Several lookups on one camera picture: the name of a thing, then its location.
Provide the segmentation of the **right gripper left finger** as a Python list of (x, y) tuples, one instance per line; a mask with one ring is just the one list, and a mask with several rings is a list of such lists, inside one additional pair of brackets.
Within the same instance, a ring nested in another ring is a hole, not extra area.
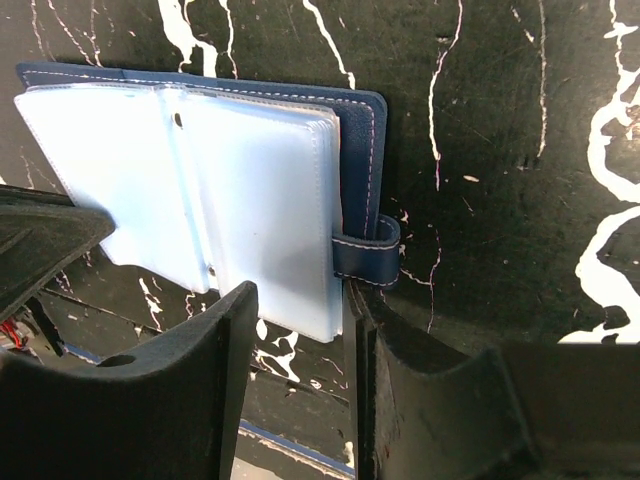
[(95, 366), (1, 356), (5, 479), (227, 479), (258, 310), (245, 281)]

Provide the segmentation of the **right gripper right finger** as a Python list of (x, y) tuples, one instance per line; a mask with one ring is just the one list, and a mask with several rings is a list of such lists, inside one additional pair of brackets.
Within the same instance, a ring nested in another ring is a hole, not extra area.
[(635, 345), (506, 343), (474, 356), (344, 285), (360, 479), (639, 475)]

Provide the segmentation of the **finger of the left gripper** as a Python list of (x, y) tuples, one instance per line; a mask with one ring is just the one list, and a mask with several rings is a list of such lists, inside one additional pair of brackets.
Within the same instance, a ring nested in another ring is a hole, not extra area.
[(59, 271), (111, 235), (108, 213), (65, 195), (1, 187), (1, 318), (13, 315)]

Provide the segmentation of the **blue card holder wallet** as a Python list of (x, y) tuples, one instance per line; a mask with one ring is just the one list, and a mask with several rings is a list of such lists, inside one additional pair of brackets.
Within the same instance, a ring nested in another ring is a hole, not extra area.
[(399, 276), (379, 210), (387, 104), (378, 93), (75, 64), (16, 68), (14, 102), (74, 204), (107, 213), (116, 265), (228, 294), (321, 343), (343, 330), (347, 280)]

